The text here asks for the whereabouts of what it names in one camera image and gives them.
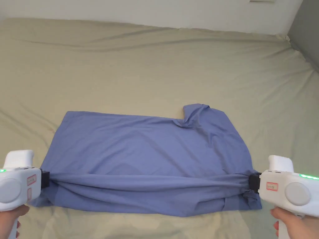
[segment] mattress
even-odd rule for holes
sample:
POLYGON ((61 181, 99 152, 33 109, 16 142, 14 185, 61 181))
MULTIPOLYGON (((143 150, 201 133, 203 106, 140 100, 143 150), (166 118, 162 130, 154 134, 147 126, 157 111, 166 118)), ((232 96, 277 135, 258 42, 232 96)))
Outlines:
MULTIPOLYGON (((0 26, 0 154, 32 149, 39 167, 67 111, 183 118, 222 110, 253 166, 271 154, 318 175, 319 75, 280 36, 110 22, 8 19, 0 26)), ((21 238, 273 238, 269 214, 187 218, 31 208, 21 238)))

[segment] red label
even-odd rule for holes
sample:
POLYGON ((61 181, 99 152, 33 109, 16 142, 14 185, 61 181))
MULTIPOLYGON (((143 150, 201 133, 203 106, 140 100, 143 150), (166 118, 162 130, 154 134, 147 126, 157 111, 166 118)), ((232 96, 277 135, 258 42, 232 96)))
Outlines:
POLYGON ((32 199, 32 189, 28 188, 28 201, 32 199))
POLYGON ((37 181, 37 176, 34 174, 31 177, 28 177, 26 179, 26 184, 27 184, 27 186, 29 186, 29 185, 35 183, 36 181, 37 181))
POLYGON ((277 183, 269 183, 269 182, 267 182, 266 188, 267 188, 267 190, 278 191, 278 184, 277 183))

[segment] green light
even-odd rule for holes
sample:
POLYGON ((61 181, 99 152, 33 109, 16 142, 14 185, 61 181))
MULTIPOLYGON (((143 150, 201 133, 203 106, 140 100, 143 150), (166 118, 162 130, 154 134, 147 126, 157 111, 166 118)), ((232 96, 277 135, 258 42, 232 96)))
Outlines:
POLYGON ((314 180, 319 180, 319 177, 313 177, 313 176, 304 175, 304 174, 299 174, 299 176, 300 177, 306 177, 306 178, 314 179, 314 180))

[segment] white device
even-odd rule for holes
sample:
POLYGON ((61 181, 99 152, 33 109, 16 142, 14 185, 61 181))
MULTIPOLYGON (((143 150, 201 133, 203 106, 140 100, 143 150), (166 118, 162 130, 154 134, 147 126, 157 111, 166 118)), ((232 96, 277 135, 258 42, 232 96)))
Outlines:
MULTIPOLYGON (((319 177, 294 173, 289 158, 271 155, 269 163, 269 170, 259 176, 261 199, 299 217, 319 217, 319 177)), ((290 239, 282 221, 279 221, 279 239, 290 239)))
MULTIPOLYGON (((0 211, 13 210, 40 196, 42 171, 32 167, 32 150, 17 150, 7 154, 3 169, 0 169, 0 211)), ((16 219, 9 239, 16 238, 16 219)))

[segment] gray button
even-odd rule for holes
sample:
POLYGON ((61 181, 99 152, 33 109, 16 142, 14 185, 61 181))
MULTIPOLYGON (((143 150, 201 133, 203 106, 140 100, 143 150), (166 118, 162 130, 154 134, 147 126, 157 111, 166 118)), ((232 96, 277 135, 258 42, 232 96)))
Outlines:
POLYGON ((296 206, 303 206, 310 202, 311 194, 309 189, 301 183, 290 183, 285 194, 289 202, 296 206))
POLYGON ((14 201, 21 193, 20 182, 15 179, 5 179, 0 183, 0 202, 14 201))

